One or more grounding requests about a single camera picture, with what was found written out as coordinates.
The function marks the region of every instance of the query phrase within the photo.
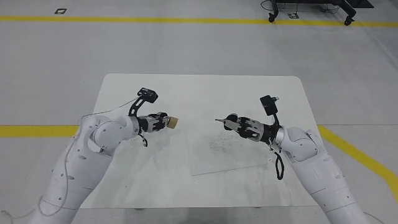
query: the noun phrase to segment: white table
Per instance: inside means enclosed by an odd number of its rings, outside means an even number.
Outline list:
[[[124,141],[82,208],[316,205],[284,156],[285,175],[278,181],[275,155],[265,144],[240,139],[214,121],[237,113],[271,124],[259,101],[271,95],[280,98],[277,107],[282,125],[318,133],[297,77],[109,74],[94,112],[122,105],[135,98],[141,87],[155,90],[159,99],[154,104],[145,103],[139,115],[164,111],[180,121],[174,130],[147,135],[149,147],[143,147],[139,138]],[[127,114],[128,109],[109,116]],[[198,169],[211,172],[248,164],[251,167],[192,176]]]

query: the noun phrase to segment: concrete floor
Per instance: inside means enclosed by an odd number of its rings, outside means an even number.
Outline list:
[[[57,8],[68,8],[68,16],[265,19],[261,1],[0,0],[0,15],[53,16]],[[359,10],[357,21],[396,21],[398,0],[370,1],[376,8]],[[286,5],[279,18],[288,19],[291,11],[295,5]],[[298,14],[307,20],[345,18],[342,11],[324,14],[318,6],[299,5]],[[0,22],[0,124],[76,124],[93,111],[108,73],[295,75],[318,124],[398,174],[397,38],[395,28]],[[34,205],[66,141],[0,139],[1,210],[18,215]],[[386,183],[325,145],[363,210],[395,223],[397,203]],[[92,209],[80,210],[74,221],[158,222],[328,223],[319,207],[299,206]]]

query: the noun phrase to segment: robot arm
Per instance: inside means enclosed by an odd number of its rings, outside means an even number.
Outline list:
[[[325,149],[317,135],[309,130],[287,128],[279,125],[275,101],[277,98],[261,98],[267,115],[273,115],[271,126],[236,114],[226,119],[224,128],[234,130],[243,138],[264,142],[282,151],[305,190],[319,204],[332,224],[369,224],[365,214],[349,191],[343,173]]]
[[[70,224],[80,205],[101,182],[121,141],[140,135],[147,146],[142,133],[175,127],[177,119],[166,113],[136,116],[143,102],[150,102],[144,98],[137,105],[139,100],[142,97],[132,105],[129,116],[115,120],[101,115],[86,118],[58,159],[47,192],[40,198],[30,224]]]

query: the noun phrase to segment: yellow floor line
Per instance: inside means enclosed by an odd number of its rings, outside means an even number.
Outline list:
[[[0,138],[71,137],[78,126],[0,126]]]
[[[61,138],[70,137],[76,133],[78,126],[0,126],[0,138]],[[324,126],[318,125],[323,139],[335,145],[363,166],[382,177],[389,186],[396,202],[398,203],[398,177],[372,157],[369,157],[349,142],[329,131]]]
[[[178,18],[178,17],[71,17],[71,16],[0,16],[3,22],[105,22],[167,24],[271,24],[268,19]],[[283,26],[340,26],[343,21],[276,19]],[[398,22],[353,22],[352,27],[398,27]]]
[[[398,177],[395,175],[395,173],[393,173],[393,171],[374,160],[372,157],[369,157],[349,142],[329,131],[324,126],[318,125],[318,129],[323,139],[326,139],[338,149],[342,150],[344,153],[360,162],[363,166],[382,177],[386,181],[392,192],[392,195],[398,203]]]

